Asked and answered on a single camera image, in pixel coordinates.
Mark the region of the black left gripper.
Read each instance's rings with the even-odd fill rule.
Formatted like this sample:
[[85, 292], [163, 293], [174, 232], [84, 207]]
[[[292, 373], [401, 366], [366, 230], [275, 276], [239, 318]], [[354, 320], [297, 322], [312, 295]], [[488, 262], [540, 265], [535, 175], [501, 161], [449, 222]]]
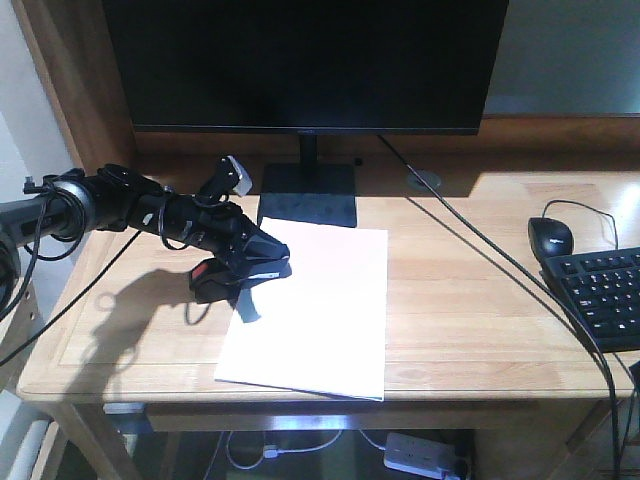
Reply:
[[[190, 235], [191, 245], [210, 251], [216, 267], [250, 270], [259, 262], [289, 259], [288, 246], [258, 228], [237, 204], [225, 201], [206, 205], [194, 197], [189, 200], [197, 213], [196, 232]], [[261, 318], [251, 289], [240, 290], [235, 312], [243, 323]]]

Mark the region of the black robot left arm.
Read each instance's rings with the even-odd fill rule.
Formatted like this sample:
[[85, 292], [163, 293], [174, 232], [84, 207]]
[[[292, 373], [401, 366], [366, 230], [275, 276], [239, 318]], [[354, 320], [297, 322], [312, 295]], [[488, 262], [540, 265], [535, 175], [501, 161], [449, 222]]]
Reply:
[[1, 314], [16, 307], [33, 273], [21, 267], [18, 250], [27, 250], [33, 262], [44, 260], [40, 241], [45, 236], [76, 248], [93, 230], [131, 227], [158, 236], [170, 250], [208, 251], [211, 258], [189, 273], [189, 288], [200, 303], [289, 276], [289, 248], [229, 199], [230, 194], [246, 195], [251, 187], [248, 173], [232, 156], [221, 158], [194, 194], [178, 194], [117, 164], [105, 165], [94, 176], [74, 168], [47, 175], [40, 185], [27, 179], [27, 199], [1, 206]]

